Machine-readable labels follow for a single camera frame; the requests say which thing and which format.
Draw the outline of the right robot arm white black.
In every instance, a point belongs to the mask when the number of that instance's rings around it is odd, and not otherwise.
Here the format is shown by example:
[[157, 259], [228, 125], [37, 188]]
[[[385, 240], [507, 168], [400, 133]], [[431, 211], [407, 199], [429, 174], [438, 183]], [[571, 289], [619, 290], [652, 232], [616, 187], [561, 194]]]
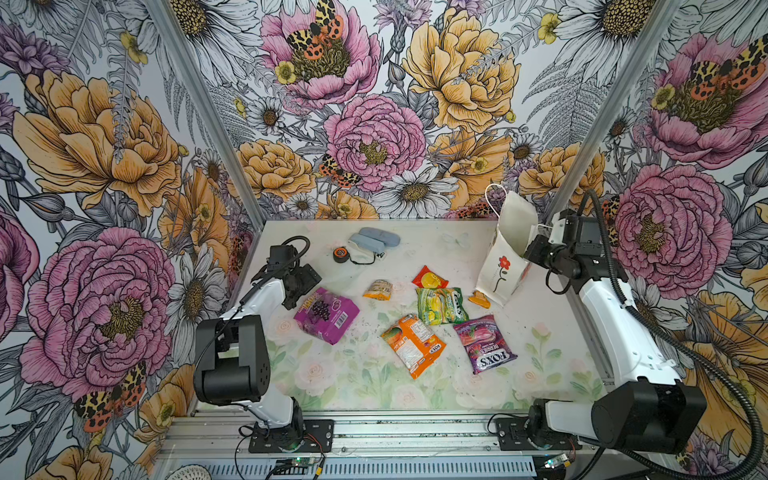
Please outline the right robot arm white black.
[[575, 295], [581, 330], [608, 362], [613, 383], [588, 404], [535, 400], [526, 422], [529, 440], [545, 446], [571, 436], [616, 450], [682, 451], [705, 413], [705, 398], [682, 382], [675, 361], [642, 324], [603, 222], [566, 210], [551, 227], [531, 227], [524, 257], [565, 278], [563, 291]]

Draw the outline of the purple snack packet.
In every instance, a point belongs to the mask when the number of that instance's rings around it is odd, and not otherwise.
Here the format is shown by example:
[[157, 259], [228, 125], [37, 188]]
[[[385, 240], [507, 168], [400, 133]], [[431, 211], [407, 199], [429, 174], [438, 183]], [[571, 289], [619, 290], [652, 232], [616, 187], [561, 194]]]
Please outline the purple snack packet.
[[336, 345], [359, 313], [351, 299], [318, 288], [301, 304], [294, 320], [305, 333]]

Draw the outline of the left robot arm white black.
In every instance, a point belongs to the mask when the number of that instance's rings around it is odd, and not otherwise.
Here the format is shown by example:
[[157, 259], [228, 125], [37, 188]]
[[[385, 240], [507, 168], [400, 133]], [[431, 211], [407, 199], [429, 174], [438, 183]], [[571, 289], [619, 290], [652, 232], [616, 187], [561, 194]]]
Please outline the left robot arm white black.
[[310, 240], [292, 236], [270, 247], [266, 264], [234, 307], [204, 320], [195, 331], [193, 386], [197, 399], [238, 406], [253, 415], [274, 441], [289, 444], [305, 435], [298, 401], [270, 385], [271, 361], [265, 328], [279, 310], [297, 306], [319, 285], [320, 275], [302, 257]]

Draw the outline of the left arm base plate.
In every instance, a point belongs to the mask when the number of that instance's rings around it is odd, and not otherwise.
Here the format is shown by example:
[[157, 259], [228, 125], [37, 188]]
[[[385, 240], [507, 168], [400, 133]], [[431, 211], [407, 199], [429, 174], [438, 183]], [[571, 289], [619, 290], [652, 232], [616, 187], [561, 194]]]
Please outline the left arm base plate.
[[302, 427], [287, 425], [277, 429], [256, 427], [250, 436], [252, 454], [330, 453], [334, 441], [333, 420], [304, 420]]

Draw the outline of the white paper bag red flower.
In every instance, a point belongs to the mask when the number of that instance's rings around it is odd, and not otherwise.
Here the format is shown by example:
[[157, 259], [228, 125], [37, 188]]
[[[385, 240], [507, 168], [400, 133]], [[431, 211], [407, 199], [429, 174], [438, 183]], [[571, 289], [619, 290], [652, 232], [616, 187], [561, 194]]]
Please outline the white paper bag red flower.
[[497, 215], [497, 223], [476, 290], [505, 306], [530, 269], [525, 252], [538, 233], [539, 217], [532, 203], [501, 184], [489, 184], [484, 198]]

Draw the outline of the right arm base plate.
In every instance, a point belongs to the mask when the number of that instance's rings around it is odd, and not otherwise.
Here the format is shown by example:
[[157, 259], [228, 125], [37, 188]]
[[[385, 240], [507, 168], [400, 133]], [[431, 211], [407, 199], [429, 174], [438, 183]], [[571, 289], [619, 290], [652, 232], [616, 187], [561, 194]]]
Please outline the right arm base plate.
[[570, 434], [545, 427], [530, 426], [527, 417], [500, 414], [490, 420], [489, 432], [496, 436], [502, 451], [573, 451], [580, 449], [578, 440]]

